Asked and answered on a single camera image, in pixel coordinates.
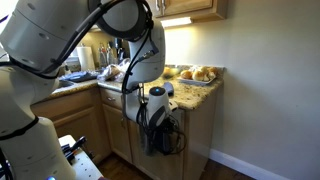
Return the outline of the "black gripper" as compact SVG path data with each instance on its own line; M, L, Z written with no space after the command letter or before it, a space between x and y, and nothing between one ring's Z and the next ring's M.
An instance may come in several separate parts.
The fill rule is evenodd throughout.
M170 118L160 120L159 117L152 117L149 122L148 137L151 146L163 155L173 153L170 135L174 132L175 124Z

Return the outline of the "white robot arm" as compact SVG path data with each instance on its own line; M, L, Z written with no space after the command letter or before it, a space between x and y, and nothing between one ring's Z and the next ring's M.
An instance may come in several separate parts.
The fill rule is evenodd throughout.
M1 21L8 55L0 70L1 180L76 179L52 121L31 106L64 80L64 62L92 26L130 45L122 85L126 117L153 133L171 114L163 88L154 88L147 102L137 94L162 74L165 60L164 29L147 0L17 0Z

